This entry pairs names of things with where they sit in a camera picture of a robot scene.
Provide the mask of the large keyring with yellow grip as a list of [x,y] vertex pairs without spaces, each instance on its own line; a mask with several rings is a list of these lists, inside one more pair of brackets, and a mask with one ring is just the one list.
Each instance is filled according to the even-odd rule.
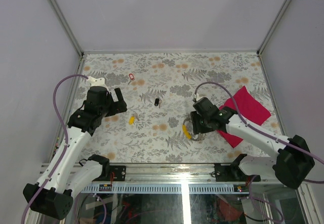
[[193,137],[193,135],[188,131],[186,123],[191,123],[192,124],[192,120],[190,119],[190,117],[186,117],[184,119],[183,123],[182,123],[182,130],[183,130],[183,133],[186,136],[186,138],[191,140],[191,141],[201,143],[203,141],[203,139],[204,139],[203,135],[198,134],[196,137]]

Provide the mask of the yellow tagged key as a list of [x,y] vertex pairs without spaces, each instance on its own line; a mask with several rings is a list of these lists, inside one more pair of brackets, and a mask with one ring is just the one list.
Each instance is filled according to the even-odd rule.
[[129,119],[129,125],[133,125],[138,120],[139,120],[138,114],[137,113],[132,114]]

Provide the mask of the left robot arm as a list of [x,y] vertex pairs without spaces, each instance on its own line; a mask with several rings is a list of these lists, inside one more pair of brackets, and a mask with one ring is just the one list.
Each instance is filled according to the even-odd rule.
[[32,211],[63,220],[70,212],[76,196],[94,180],[110,180],[109,159],[93,154],[75,174],[71,171],[84,146],[106,117],[127,111],[120,88],[117,101],[105,87],[92,86],[82,108],[77,109],[65,128],[65,137],[54,158],[36,183],[23,189],[27,207]]

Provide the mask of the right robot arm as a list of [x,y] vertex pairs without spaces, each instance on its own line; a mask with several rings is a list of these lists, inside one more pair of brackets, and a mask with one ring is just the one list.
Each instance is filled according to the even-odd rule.
[[235,180],[258,175],[276,178],[296,190],[315,165],[306,140],[298,135],[287,137],[268,131],[236,110],[219,109],[206,97],[194,100],[193,108],[191,120],[195,135],[220,131],[241,138],[267,154],[266,157],[243,156],[231,167]]

